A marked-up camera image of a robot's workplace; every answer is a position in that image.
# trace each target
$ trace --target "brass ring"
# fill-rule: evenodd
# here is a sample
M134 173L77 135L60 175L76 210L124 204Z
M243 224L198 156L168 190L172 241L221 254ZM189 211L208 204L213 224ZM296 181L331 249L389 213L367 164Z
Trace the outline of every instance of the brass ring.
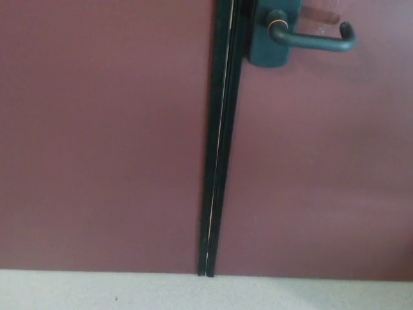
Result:
M272 21L269 25L268 25L268 30L270 30L270 27L272 26L272 24L275 23L284 23L284 25L286 26L286 28L288 29L288 24L286 21L282 20L282 19L276 19L275 21Z

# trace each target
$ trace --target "door frame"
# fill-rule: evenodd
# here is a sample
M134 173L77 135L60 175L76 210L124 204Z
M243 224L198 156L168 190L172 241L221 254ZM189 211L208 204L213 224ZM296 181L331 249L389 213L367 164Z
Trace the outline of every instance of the door frame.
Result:
M198 275L213 277L247 42L249 0L216 0Z

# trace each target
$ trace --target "dark green door handle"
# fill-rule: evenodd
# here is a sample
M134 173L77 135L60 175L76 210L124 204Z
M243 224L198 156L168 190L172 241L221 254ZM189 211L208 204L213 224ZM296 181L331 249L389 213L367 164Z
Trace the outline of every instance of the dark green door handle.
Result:
M282 10L274 10L267 15L270 37L280 45L288 47L312 48L331 52L347 52L356 45L356 34L349 22L340 25L341 39L334 37L295 34L288 30L288 16Z

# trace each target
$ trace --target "gray floor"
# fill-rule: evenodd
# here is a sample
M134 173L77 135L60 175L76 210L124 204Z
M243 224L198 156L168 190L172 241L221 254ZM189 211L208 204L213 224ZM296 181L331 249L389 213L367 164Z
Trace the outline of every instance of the gray floor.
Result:
M0 309L413 309L413 283L0 271Z

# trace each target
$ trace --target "floor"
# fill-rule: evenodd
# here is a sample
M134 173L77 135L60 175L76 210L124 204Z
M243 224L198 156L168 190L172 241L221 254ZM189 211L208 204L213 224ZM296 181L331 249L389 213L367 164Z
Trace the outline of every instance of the floor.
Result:
M0 271L7 310L411 310L413 283Z

